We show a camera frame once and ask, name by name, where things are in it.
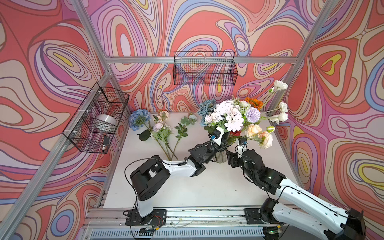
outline blue hydrangea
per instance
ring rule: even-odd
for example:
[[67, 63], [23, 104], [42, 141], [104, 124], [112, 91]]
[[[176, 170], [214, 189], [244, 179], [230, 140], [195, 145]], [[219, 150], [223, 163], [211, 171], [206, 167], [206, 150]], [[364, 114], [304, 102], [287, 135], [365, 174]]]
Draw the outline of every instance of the blue hydrangea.
[[136, 131], [139, 129], [139, 126], [144, 127], [145, 122], [148, 121], [150, 117], [151, 115], [147, 110], [138, 109], [129, 116], [129, 127], [132, 128], [133, 131]]
[[200, 103], [199, 106], [200, 106], [200, 110], [197, 112], [197, 114], [202, 116], [200, 125], [205, 127], [206, 126], [205, 116], [215, 111], [216, 100], [215, 99], [206, 100], [203, 103]]

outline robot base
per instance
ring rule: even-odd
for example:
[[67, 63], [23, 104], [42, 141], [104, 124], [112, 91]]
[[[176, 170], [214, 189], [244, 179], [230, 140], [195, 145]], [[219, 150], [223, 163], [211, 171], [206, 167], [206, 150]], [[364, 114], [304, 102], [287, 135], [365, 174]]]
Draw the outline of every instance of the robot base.
[[167, 217], [167, 210], [154, 209], [150, 214], [141, 217], [137, 209], [132, 209], [127, 212], [126, 226], [143, 226], [145, 224], [151, 226], [165, 225]]

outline orange gerbera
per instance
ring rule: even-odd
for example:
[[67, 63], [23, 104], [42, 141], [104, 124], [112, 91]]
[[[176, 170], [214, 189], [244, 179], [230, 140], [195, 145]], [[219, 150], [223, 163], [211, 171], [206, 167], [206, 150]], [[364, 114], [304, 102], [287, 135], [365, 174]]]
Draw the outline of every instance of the orange gerbera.
[[258, 109], [260, 111], [260, 109], [263, 107], [264, 103], [262, 101], [259, 101], [257, 100], [256, 98], [255, 99], [252, 99], [252, 98], [248, 98], [246, 97], [245, 98], [245, 101], [249, 104], [251, 104], [252, 107]]

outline red flower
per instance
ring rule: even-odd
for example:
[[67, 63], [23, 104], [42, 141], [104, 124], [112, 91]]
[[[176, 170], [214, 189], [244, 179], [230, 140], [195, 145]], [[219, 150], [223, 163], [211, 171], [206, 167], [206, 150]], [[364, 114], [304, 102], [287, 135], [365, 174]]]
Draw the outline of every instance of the red flower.
[[240, 136], [241, 135], [241, 131], [239, 130], [239, 131], [236, 131], [236, 132], [230, 132], [229, 133], [229, 135], [231, 135], [231, 136]]

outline purple flower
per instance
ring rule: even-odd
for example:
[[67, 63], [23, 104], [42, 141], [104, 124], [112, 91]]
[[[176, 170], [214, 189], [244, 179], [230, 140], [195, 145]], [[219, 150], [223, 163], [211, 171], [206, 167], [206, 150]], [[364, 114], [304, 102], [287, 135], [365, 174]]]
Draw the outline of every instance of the purple flower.
[[250, 107], [245, 113], [248, 122], [255, 123], [260, 119], [260, 111], [256, 108]]

